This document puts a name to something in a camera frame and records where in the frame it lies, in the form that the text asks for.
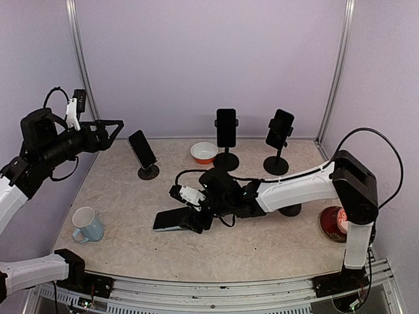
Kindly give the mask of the blue cased bottom phone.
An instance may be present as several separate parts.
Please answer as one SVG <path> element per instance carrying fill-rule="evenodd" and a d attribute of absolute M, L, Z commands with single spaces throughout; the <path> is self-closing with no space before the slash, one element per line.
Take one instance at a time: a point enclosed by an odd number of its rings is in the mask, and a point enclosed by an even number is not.
<path fill-rule="evenodd" d="M 190 207 L 180 207 L 156 214 L 153 231 L 165 232 L 174 230 L 188 230 L 187 221 L 191 214 Z"/>

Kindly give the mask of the black pole phone stand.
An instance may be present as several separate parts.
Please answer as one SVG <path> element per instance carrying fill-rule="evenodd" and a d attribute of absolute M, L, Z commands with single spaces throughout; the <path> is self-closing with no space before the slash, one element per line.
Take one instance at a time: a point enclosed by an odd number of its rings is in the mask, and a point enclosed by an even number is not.
<path fill-rule="evenodd" d="M 239 166 L 238 157 L 230 152 L 230 149 L 227 147 L 222 153 L 216 155 L 213 166 L 224 169 L 225 171 L 234 171 Z"/>
<path fill-rule="evenodd" d="M 275 156 L 270 156 L 264 160 L 264 170 L 271 175 L 284 175 L 288 172 L 289 164 L 284 158 L 281 157 L 282 148 L 277 149 Z"/>

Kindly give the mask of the orange white bowl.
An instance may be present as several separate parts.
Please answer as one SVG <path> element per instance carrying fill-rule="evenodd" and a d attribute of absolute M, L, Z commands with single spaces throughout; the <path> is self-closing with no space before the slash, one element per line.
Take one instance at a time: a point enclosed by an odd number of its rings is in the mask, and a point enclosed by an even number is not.
<path fill-rule="evenodd" d="M 194 144 L 191 149 L 190 153 L 193 157 L 194 161 L 197 164 L 210 164 L 214 161 L 215 157 L 218 155 L 219 149 L 218 147 L 210 142 L 199 142 Z"/>

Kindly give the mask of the black teal phone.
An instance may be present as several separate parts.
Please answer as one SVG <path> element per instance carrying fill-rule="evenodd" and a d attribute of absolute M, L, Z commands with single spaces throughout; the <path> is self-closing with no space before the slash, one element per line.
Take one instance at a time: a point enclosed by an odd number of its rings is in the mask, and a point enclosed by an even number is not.
<path fill-rule="evenodd" d="M 215 127 L 218 147 L 233 148 L 236 146 L 238 119 L 236 118 L 235 109 L 217 109 Z"/>

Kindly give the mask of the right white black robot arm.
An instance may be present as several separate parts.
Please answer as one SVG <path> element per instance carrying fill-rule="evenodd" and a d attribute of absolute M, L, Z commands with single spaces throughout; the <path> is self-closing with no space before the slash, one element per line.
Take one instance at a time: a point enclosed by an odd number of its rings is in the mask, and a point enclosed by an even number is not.
<path fill-rule="evenodd" d="M 311 201 L 338 199 L 346 212 L 348 231 L 344 269 L 335 285 L 349 290 L 361 277 L 373 225 L 378 216 L 376 177 L 346 150 L 308 171 L 272 180 L 251 179 L 240 186 L 225 170 L 214 167 L 199 178 L 203 190 L 181 186 L 181 199 L 211 216 L 265 216 Z"/>

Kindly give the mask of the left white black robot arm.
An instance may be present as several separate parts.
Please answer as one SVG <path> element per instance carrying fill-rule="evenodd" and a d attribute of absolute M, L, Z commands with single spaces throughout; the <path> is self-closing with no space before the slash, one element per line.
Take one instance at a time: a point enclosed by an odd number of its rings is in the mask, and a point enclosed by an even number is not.
<path fill-rule="evenodd" d="M 24 141 L 20 153 L 1 169 L 1 229 L 37 193 L 53 171 L 66 161 L 77 162 L 82 152 L 107 150 L 124 127 L 121 120 L 81 122 L 79 129 L 49 108 L 37 109 L 20 123 Z M 71 290 L 84 291 L 91 275 L 85 261 L 68 249 L 41 258 L 1 263 L 1 299 L 19 290 L 50 281 Z"/>

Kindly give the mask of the light blue mug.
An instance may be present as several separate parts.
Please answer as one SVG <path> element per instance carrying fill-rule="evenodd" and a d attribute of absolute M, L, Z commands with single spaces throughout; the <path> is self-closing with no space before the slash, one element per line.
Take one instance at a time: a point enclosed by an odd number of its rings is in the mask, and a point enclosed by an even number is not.
<path fill-rule="evenodd" d="M 77 209 L 71 221 L 75 230 L 72 234 L 73 241 L 79 244 L 99 242 L 104 236 L 104 226 L 91 207 Z"/>

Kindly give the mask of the dark red saucer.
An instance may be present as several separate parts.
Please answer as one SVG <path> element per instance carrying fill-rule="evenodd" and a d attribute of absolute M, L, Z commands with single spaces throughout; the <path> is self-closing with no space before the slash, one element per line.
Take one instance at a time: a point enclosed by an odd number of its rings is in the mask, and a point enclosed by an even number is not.
<path fill-rule="evenodd" d="M 338 214 L 344 210 L 339 206 L 325 208 L 319 216 L 319 225 L 325 236 L 337 243 L 346 242 L 346 233 L 339 228 Z"/>

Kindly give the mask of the red patterned bowl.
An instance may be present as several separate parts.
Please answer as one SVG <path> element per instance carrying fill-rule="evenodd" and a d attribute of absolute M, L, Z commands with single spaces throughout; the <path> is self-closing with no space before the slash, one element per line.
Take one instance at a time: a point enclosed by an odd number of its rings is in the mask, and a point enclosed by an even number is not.
<path fill-rule="evenodd" d="M 338 226 L 338 229 L 343 234 L 347 234 L 348 233 L 348 221 L 347 221 L 346 212 L 345 212 L 345 210 L 343 208 L 340 208 L 338 210 L 338 213 L 337 213 L 337 226 Z"/>

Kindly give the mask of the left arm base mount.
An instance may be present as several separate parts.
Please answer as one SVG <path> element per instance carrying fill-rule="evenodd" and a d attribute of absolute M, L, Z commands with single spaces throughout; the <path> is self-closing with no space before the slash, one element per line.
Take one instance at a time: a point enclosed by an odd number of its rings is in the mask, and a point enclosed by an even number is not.
<path fill-rule="evenodd" d="M 114 285 L 113 278 L 85 272 L 85 261 L 68 249 L 58 249 L 54 253 L 64 258 L 69 266 L 68 275 L 63 280 L 57 281 L 59 287 L 92 297 L 109 299 Z"/>

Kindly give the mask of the left aluminium frame post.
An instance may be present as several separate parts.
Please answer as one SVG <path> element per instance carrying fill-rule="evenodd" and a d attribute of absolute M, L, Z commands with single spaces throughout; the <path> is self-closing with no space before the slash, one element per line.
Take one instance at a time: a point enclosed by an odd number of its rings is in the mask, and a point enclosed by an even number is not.
<path fill-rule="evenodd" d="M 81 30 L 79 27 L 79 21 L 77 16 L 77 6 L 75 0 L 65 0 L 67 19 L 69 22 L 69 29 L 73 41 L 73 48 L 75 51 L 75 57 L 79 68 L 82 84 L 87 93 L 88 108 L 93 120 L 100 120 L 100 114 L 96 100 L 93 95 L 90 77 L 88 74 L 88 68 L 86 64 L 86 58 L 84 56 L 84 50 L 82 45 Z"/>

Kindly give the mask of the aluminium frame post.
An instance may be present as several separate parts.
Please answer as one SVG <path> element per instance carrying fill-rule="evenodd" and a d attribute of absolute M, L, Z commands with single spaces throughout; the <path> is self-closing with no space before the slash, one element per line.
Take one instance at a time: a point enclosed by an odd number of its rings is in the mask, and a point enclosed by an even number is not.
<path fill-rule="evenodd" d="M 322 146 L 326 133 L 327 133 L 327 129 L 331 122 L 333 109 L 335 107 L 335 103 L 336 103 L 336 99 L 338 95 L 338 89 L 340 87 L 342 74 L 344 72 L 344 64 L 345 64 L 348 46 L 350 42 L 350 35 L 351 35 L 352 24 L 353 24 L 354 13 L 355 13 L 355 4 L 356 4 L 356 0 L 347 0 L 345 2 L 346 6 L 344 10 L 344 18 L 343 18 L 343 23 L 342 23 L 342 31 L 340 35 L 340 42 L 338 46 L 337 60 L 335 63 L 335 69 L 333 71 L 331 87 L 329 89 L 329 93 L 327 96 L 325 112 L 323 114 L 319 131 L 316 136 L 316 143 L 319 146 Z"/>
<path fill-rule="evenodd" d="M 69 29 L 73 41 L 73 48 L 75 51 L 75 57 L 79 68 L 82 84 L 87 93 L 88 108 L 93 120 L 100 120 L 100 114 L 96 100 L 93 95 L 90 77 L 88 74 L 88 68 L 86 64 L 86 58 L 84 56 L 84 50 L 82 45 L 81 30 L 79 27 L 79 21 L 77 16 L 77 6 L 75 0 L 65 0 L 67 19 L 69 22 Z"/>

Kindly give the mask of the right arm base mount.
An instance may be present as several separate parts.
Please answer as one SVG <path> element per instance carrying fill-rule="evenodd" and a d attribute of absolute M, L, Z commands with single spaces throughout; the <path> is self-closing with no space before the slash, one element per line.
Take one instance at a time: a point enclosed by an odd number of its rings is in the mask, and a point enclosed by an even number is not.
<path fill-rule="evenodd" d="M 316 297 L 322 298 L 366 287 L 370 280 L 364 267 L 351 270 L 343 266 L 338 272 L 314 277 L 312 282 Z"/>

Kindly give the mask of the right aluminium frame post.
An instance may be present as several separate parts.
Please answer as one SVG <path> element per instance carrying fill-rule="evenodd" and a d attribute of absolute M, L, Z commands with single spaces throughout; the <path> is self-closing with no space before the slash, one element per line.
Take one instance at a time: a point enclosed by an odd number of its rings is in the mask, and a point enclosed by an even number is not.
<path fill-rule="evenodd" d="M 344 18 L 343 18 L 343 23 L 342 23 L 342 31 L 340 35 L 340 42 L 338 46 L 337 60 L 335 63 L 335 69 L 333 71 L 331 87 L 329 89 L 329 93 L 327 96 L 325 112 L 323 114 L 319 131 L 316 136 L 316 143 L 319 146 L 322 146 L 326 133 L 327 133 L 327 129 L 331 122 L 333 109 L 335 107 L 335 103 L 336 103 L 336 99 L 338 95 L 338 89 L 340 87 L 342 74 L 344 72 L 344 64 L 345 64 L 348 46 L 350 42 L 350 35 L 351 35 L 352 24 L 353 24 L 354 13 L 355 13 L 355 4 L 356 4 L 356 0 L 347 0 L 345 2 L 346 6 L 344 10 Z"/>

